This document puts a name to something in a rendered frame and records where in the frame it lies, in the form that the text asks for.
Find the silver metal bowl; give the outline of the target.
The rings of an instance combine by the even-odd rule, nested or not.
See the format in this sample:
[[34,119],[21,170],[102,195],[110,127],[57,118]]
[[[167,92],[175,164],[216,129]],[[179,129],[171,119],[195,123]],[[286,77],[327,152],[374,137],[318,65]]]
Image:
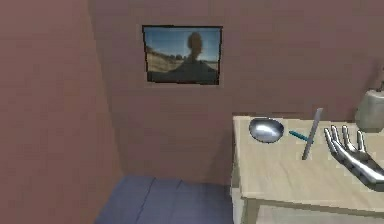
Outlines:
[[251,137],[261,143],[277,142],[285,131],[282,123],[271,118],[254,118],[248,129]]

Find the grey plant pot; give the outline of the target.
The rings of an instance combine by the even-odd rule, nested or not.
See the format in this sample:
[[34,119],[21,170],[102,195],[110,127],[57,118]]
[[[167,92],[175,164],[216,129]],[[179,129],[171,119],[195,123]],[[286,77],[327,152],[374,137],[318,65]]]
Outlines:
[[365,92],[355,114],[356,125],[366,133],[379,133],[384,129],[384,65],[379,77],[380,84]]

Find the framed landscape picture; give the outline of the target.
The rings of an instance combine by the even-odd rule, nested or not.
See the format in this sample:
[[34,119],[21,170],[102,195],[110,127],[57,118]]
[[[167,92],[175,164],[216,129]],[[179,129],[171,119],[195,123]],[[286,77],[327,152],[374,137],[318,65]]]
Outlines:
[[150,83],[218,85],[222,26],[143,25]]

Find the silver hand sculpture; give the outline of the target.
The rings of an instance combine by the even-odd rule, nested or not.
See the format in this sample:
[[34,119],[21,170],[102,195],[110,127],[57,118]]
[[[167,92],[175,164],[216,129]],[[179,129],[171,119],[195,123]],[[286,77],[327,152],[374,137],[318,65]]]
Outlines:
[[339,137],[335,125],[324,129],[324,138],[330,154],[366,187],[376,192],[384,192],[384,169],[368,153],[363,132],[356,132],[357,145],[351,142],[346,125],[341,126],[341,132],[342,137]]

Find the grey flat upright slab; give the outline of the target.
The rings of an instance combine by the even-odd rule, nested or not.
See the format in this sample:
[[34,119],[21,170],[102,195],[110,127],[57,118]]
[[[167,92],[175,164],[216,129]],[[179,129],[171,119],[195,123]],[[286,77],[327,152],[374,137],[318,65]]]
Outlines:
[[323,108],[317,108],[317,110],[315,112],[313,123],[312,123],[310,133],[308,136],[308,140],[307,140],[305,149],[304,149],[303,154],[302,154],[302,160],[306,160],[308,158],[309,151],[310,151],[310,148],[314,142],[314,136],[315,136],[318,124],[320,122],[322,112],[323,112]]

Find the teal pen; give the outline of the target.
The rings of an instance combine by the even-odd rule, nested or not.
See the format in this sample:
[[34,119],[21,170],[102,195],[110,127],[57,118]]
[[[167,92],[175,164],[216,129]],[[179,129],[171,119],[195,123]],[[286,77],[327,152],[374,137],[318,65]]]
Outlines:
[[296,131],[293,131],[293,130],[290,130],[290,131],[289,131],[289,134],[292,135],[292,136],[294,136],[294,137],[296,137],[296,138],[298,138],[298,139],[301,139],[301,140],[303,140],[303,141],[306,141],[306,142],[308,142],[308,141],[311,142],[311,143],[314,142],[313,140],[310,140],[309,137],[307,137],[307,136],[305,136],[305,135],[303,135],[303,134],[300,134],[300,133],[298,133],[298,132],[296,132]]

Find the beige wooden table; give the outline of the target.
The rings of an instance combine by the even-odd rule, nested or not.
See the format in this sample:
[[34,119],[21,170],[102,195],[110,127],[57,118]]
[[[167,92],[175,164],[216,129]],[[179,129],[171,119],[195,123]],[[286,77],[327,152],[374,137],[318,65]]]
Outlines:
[[366,187],[328,150],[318,125],[305,142],[286,133],[266,144],[249,133],[250,116],[235,116],[232,201],[235,224],[384,224],[384,192]]

